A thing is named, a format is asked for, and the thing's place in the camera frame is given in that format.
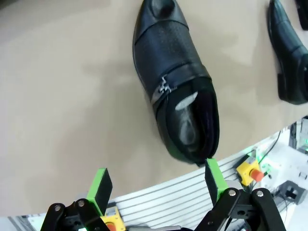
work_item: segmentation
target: shoe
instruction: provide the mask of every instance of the shoe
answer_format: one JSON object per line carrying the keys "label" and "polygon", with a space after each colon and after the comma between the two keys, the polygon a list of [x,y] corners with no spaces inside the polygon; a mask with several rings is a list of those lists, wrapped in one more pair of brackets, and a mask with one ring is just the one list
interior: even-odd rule
{"label": "shoe", "polygon": [[268,31],[279,60],[278,94],[281,100],[303,104],[308,100],[308,51],[298,38],[279,0],[270,0]]}
{"label": "shoe", "polygon": [[295,0],[300,24],[303,30],[308,30],[308,2],[307,0]]}
{"label": "shoe", "polygon": [[217,99],[175,0],[143,1],[133,59],[169,153],[203,165],[218,146]]}

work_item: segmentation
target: silver buckle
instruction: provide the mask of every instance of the silver buckle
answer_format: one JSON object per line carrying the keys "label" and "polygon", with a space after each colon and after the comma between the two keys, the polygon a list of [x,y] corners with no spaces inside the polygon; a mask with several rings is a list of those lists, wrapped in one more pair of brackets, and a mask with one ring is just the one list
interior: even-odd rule
{"label": "silver buckle", "polygon": [[166,76],[162,77],[161,83],[158,85],[158,87],[155,89],[152,99],[151,99],[151,104],[154,105],[160,97],[167,91],[171,92],[171,89],[169,85],[167,84],[167,81],[165,80]]}

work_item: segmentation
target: shoe insole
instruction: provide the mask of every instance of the shoe insole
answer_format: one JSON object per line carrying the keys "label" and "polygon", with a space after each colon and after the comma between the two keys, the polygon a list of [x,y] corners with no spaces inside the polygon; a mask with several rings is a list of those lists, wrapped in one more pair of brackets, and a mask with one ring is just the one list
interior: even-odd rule
{"label": "shoe insole", "polygon": [[169,96],[167,108],[167,128],[171,139],[185,153],[205,159],[214,140],[210,93],[194,92],[187,84]]}

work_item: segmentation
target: screw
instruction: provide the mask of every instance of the screw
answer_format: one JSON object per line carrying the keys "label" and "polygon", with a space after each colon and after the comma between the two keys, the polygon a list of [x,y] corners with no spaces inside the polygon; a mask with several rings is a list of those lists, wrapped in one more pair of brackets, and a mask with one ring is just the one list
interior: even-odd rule
{"label": "screw", "polygon": [[236,195],[236,191],[230,190],[230,191],[229,191],[229,195],[230,195],[230,196],[235,196],[235,195]]}
{"label": "screw", "polygon": [[258,192],[257,192],[257,196],[258,196],[258,197],[262,197],[263,195],[264,195],[264,194],[263,194],[262,191],[258,191]]}
{"label": "screw", "polygon": [[85,202],[84,201],[78,201],[78,206],[79,207],[82,207],[82,206],[84,206],[85,205]]}
{"label": "screw", "polygon": [[61,209],[61,206],[56,205],[56,207],[54,208],[54,210],[56,210],[57,212]]}

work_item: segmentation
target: beige surface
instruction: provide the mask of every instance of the beige surface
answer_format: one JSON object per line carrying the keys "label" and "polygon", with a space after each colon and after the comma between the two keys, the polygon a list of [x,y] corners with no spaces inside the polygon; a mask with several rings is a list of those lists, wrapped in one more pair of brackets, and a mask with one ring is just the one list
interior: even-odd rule
{"label": "beige surface", "polygon": [[[0,216],[68,205],[99,167],[113,197],[196,169],[168,155],[135,73],[140,4],[21,0],[0,10]],[[218,159],[307,114],[278,98],[267,0],[179,4],[217,91]],[[308,45],[294,1],[283,4]]]}

